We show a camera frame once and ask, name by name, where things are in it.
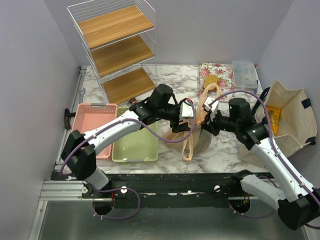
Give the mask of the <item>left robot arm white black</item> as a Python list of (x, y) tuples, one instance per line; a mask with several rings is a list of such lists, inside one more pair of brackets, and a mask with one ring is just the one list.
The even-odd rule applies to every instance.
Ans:
[(120, 117), (85, 133), (72, 131), (61, 152), (60, 170), (68, 167), (78, 181), (90, 184), (101, 198), (111, 191), (110, 179), (97, 166), (97, 155), (117, 140), (141, 129), (147, 129), (161, 138), (149, 126), (159, 120), (169, 121), (174, 132), (187, 132), (190, 136), (196, 120), (196, 108), (189, 98), (177, 101), (174, 91), (165, 84), (158, 85), (151, 95), (129, 107)]

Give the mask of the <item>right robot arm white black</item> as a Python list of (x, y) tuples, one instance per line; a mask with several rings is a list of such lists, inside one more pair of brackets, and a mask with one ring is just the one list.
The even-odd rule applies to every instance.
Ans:
[(241, 196), (245, 192), (259, 198), (274, 210), (291, 230), (308, 224), (320, 216), (320, 191), (306, 180), (290, 163), (274, 140), (272, 133), (261, 123), (253, 123), (250, 105), (243, 98), (229, 102), (229, 116), (220, 112), (218, 100), (207, 97), (202, 104), (206, 116), (202, 128), (214, 136), (220, 131), (234, 133), (237, 140), (262, 160), (279, 188), (260, 180), (248, 170), (233, 176), (230, 191)]

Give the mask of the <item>orange plastic grocery bag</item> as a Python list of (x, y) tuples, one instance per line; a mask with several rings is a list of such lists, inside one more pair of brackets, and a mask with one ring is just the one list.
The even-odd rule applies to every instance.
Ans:
[(190, 162), (192, 160), (196, 148), (198, 148), (200, 152), (203, 152), (211, 143), (210, 134), (208, 134), (208, 137), (204, 138), (204, 143), (201, 143), (201, 136), (204, 137), (205, 134), (204, 132), (202, 133), (200, 123), (205, 120), (205, 116), (207, 114), (207, 112), (203, 108), (203, 104), (208, 98), (208, 92), (214, 90), (216, 91), (216, 95), (218, 97), (222, 94), (221, 88), (218, 83), (210, 83), (204, 89), (203, 93), (200, 94), (195, 114), (195, 127), (190, 136), (178, 143), (166, 142), (167, 146), (181, 150), (182, 158), (186, 162)]

